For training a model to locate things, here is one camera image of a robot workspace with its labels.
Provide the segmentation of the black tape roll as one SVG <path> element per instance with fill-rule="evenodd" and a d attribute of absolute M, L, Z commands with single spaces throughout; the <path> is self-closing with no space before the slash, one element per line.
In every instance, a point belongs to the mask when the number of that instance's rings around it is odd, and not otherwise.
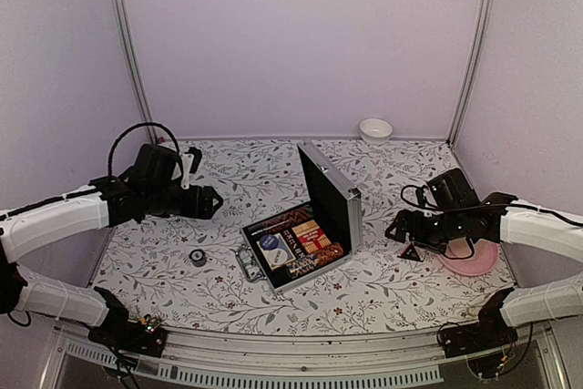
<path fill-rule="evenodd" d="M 195 267 L 203 267 L 207 263 L 207 256 L 204 250 L 195 249 L 189 253 L 189 260 Z"/>

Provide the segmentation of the aluminium poker case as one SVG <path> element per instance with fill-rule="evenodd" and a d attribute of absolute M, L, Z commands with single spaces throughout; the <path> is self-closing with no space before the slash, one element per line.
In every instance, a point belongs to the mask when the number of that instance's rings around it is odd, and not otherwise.
<path fill-rule="evenodd" d="M 234 252 L 247 282 L 276 294 L 340 266 L 363 242 L 361 192 L 313 142 L 297 148 L 309 199 L 244 226 Z"/>

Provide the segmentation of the black red triangle piece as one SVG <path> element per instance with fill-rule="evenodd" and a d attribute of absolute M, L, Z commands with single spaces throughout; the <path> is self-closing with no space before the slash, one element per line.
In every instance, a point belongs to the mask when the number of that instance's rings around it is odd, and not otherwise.
<path fill-rule="evenodd" d="M 403 250 L 403 252 L 399 255 L 399 258 L 403 259 L 403 260 L 408 260 L 408 261 L 416 261 L 416 262 L 422 261 L 422 258 L 419 255 L 419 253 L 418 253 L 418 251 L 413 243 L 410 243 L 409 245 L 406 246 L 406 248 Z"/>

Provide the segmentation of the red card deck box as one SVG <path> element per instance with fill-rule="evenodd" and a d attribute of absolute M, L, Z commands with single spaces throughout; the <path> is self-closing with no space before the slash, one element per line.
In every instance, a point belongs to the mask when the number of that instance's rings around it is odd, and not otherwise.
<path fill-rule="evenodd" d="M 316 220 L 309 220 L 303 224 L 296 225 L 291 228 L 291 231 L 307 254 L 312 254 L 331 244 L 330 239 Z"/>

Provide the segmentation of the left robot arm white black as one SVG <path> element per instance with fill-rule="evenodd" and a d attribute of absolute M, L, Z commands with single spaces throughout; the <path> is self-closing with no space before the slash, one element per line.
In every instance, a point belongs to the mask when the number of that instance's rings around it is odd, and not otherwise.
<path fill-rule="evenodd" d="M 98 328 L 116 347 L 135 340 L 128 310 L 110 291 L 80 288 L 19 265 L 28 253 L 90 230 L 148 216 L 209 220 L 223 199 L 211 186 L 191 184 L 202 153 L 159 144 L 140 147 L 120 175 L 107 158 L 107 174 L 86 186 L 1 213 L 1 312 L 34 312 Z"/>

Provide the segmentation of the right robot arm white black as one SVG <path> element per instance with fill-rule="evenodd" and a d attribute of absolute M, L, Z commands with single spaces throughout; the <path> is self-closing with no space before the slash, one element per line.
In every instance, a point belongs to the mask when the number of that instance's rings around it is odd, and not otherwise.
<path fill-rule="evenodd" d="M 582 260 L 581 217 L 502 192 L 481 200 L 461 169 L 450 169 L 416 187 L 415 196 L 415 202 L 396 214 L 386 238 L 440 255 L 451 241 L 464 239 L 527 245 Z M 531 288 L 504 289 L 480 310 L 471 341 L 489 349 L 505 336 L 506 328 L 581 313 L 581 274 Z"/>

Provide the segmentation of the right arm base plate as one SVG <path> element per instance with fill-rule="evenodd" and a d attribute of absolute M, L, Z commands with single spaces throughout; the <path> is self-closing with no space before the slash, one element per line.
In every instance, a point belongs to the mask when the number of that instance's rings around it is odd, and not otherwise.
<path fill-rule="evenodd" d="M 504 299 L 514 290 L 494 293 L 479 310 L 477 322 L 460 325 L 447 322 L 437 334 L 437 343 L 445 357 L 452 358 L 509 345 L 518 340 L 517 330 L 504 321 L 500 312 Z"/>

